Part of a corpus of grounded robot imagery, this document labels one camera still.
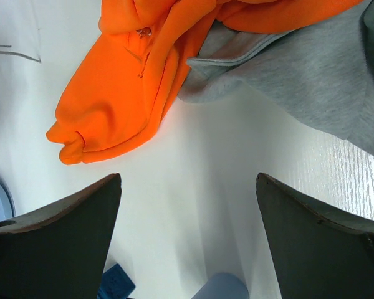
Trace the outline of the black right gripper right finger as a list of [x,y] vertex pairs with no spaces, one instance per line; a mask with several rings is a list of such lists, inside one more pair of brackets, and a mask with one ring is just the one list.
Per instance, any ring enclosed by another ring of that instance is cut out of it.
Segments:
[[260,173],[256,195],[282,298],[374,298],[374,221]]

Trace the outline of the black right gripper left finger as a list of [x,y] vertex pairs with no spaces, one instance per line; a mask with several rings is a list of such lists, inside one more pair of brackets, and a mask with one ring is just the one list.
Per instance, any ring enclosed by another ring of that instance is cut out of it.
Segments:
[[0,222],[0,298],[96,298],[121,176]]

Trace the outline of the grey cloth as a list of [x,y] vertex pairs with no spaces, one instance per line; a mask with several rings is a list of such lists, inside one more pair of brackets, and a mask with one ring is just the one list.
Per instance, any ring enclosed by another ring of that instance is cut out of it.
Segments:
[[179,91],[215,101],[245,83],[301,123],[374,155],[374,1],[289,32],[212,25]]

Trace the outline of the orange cloth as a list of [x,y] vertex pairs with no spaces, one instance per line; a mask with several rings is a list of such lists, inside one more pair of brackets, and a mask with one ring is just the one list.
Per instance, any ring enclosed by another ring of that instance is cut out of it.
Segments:
[[215,21],[275,34],[336,16],[355,1],[103,1],[101,36],[66,86],[47,139],[64,164],[111,159],[158,131]]

